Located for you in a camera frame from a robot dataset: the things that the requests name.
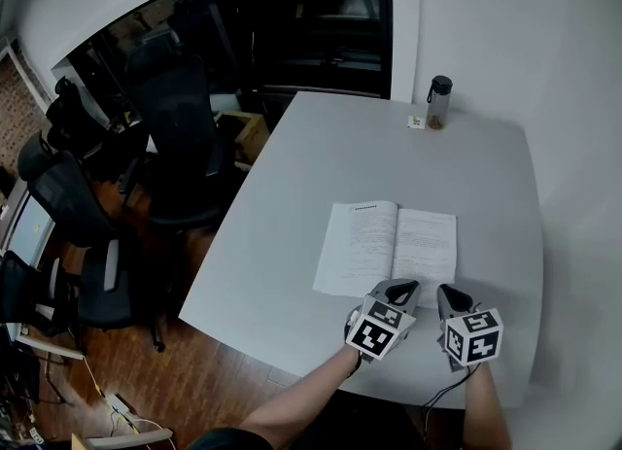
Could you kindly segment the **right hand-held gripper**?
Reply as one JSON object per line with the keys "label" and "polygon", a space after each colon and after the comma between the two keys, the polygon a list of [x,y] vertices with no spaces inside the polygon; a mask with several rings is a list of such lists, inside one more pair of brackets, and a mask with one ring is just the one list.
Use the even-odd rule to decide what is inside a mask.
{"label": "right hand-held gripper", "polygon": [[440,345],[452,372],[500,355],[502,320],[497,308],[475,312],[472,297],[447,284],[437,288],[436,302],[442,331]]}

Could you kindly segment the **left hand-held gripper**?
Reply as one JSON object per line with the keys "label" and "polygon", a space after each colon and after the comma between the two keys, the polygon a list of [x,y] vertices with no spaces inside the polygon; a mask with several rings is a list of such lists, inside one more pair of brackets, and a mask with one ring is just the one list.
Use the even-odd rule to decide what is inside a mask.
{"label": "left hand-held gripper", "polygon": [[[413,328],[421,285],[412,279],[378,283],[346,321],[345,343],[367,360],[380,361],[395,349]],[[398,310],[388,303],[399,303]]]}

